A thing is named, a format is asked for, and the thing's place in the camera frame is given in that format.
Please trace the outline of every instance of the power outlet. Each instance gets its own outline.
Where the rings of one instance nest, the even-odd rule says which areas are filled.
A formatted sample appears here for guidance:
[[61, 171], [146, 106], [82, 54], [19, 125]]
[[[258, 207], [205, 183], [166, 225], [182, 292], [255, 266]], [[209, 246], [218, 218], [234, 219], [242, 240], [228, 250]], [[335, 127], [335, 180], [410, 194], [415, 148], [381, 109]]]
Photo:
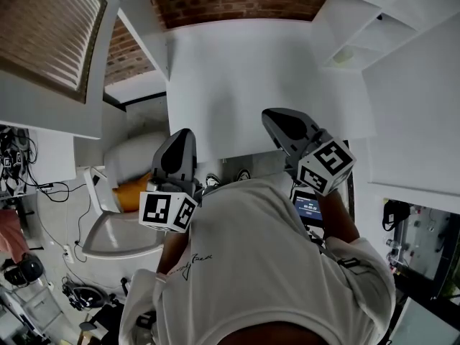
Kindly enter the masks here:
[[64, 259], [67, 263], [75, 263], [75, 260], [73, 259], [73, 255], [72, 255], [72, 249], [70, 248], [70, 245], [65, 245], [64, 246], [64, 250], [65, 250], [65, 253], [64, 253]]

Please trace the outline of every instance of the orange cloth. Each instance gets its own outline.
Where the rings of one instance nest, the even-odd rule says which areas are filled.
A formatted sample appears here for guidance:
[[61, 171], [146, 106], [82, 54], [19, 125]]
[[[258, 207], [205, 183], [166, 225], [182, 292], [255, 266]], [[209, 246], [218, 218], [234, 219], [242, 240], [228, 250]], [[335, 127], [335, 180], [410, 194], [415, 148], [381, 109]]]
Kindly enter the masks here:
[[0, 210], [0, 251], [9, 252], [14, 263], [29, 251], [15, 210]]
[[141, 192], [147, 190], [147, 182], [150, 176], [151, 174], [148, 172], [138, 180], [130, 181], [113, 189], [123, 212], [135, 212], [139, 210]]

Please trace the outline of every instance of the red garment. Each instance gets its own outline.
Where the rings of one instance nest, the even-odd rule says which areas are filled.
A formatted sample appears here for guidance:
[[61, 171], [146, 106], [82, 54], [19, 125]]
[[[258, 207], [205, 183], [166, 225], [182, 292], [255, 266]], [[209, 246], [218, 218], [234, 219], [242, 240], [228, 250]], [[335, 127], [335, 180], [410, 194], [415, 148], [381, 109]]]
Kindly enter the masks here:
[[29, 251], [15, 210], [0, 210], [0, 251], [9, 252], [14, 263]]

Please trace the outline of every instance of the orange cushion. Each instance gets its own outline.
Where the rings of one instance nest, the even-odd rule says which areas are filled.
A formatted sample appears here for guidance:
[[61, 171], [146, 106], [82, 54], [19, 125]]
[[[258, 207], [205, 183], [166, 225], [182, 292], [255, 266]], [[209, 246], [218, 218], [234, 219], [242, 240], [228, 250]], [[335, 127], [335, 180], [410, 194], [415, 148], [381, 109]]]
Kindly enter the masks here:
[[151, 174], [148, 172], [138, 180], [130, 181], [120, 185], [116, 189], [112, 189], [120, 202], [120, 207], [123, 212], [135, 212], [139, 210], [141, 192], [147, 190], [147, 182], [150, 176]]

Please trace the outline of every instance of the shoe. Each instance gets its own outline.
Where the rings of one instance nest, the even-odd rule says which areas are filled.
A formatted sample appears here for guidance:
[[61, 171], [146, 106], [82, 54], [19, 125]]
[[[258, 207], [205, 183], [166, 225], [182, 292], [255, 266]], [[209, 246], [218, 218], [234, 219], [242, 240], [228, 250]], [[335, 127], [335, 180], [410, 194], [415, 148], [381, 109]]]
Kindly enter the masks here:
[[248, 180], [251, 178], [251, 173], [248, 169], [242, 169], [238, 172], [238, 176], [236, 177], [236, 181]]
[[221, 181], [214, 174], [208, 174], [208, 176], [206, 176], [207, 187], [220, 187], [221, 185]]

